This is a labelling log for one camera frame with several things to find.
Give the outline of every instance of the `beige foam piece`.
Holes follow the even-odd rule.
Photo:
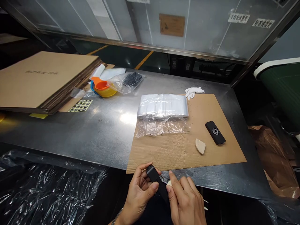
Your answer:
[[[196,145],[196,149],[198,150],[198,152],[200,152],[200,154],[203,155],[205,146],[206,146],[205,143],[203,143],[198,138],[196,138],[195,145]]]
[[[173,187],[171,181],[169,180],[169,182],[167,183],[167,185],[170,185],[171,187]]]

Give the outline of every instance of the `yellow sticky note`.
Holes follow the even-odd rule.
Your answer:
[[[40,119],[45,119],[48,115],[47,114],[32,113],[29,116],[35,117],[35,118],[40,118]]]

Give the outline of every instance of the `black device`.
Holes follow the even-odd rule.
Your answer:
[[[205,126],[216,144],[223,144],[226,141],[213,121],[207,122]]]
[[[153,165],[150,165],[146,169],[146,173],[152,182],[158,182],[158,192],[160,196],[164,199],[167,206],[170,208],[169,195],[166,189],[166,184],[162,181],[161,176],[156,171]]]

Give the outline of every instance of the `brown paper sign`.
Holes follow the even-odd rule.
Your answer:
[[[183,37],[185,17],[159,14],[160,34]]]

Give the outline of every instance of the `black plastic sheet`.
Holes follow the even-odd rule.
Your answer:
[[[0,158],[1,224],[82,224],[106,175],[106,167],[9,151]]]

